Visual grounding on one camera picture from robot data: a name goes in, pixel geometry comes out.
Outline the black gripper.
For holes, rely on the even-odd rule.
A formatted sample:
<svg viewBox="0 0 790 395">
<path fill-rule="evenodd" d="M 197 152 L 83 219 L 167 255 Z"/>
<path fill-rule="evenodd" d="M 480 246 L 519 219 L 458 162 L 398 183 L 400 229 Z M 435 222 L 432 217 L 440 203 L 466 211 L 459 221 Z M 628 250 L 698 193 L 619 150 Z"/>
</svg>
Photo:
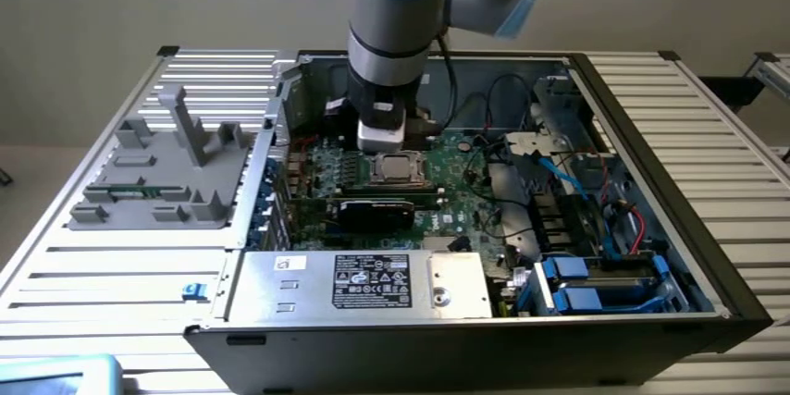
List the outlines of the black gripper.
<svg viewBox="0 0 790 395">
<path fill-rule="evenodd" d="M 440 133 L 430 111 L 418 107 L 420 78 L 384 86 L 349 68 L 345 93 L 325 103 L 324 119 L 344 138 L 344 148 L 361 152 L 426 151 L 427 138 Z"/>
</svg>

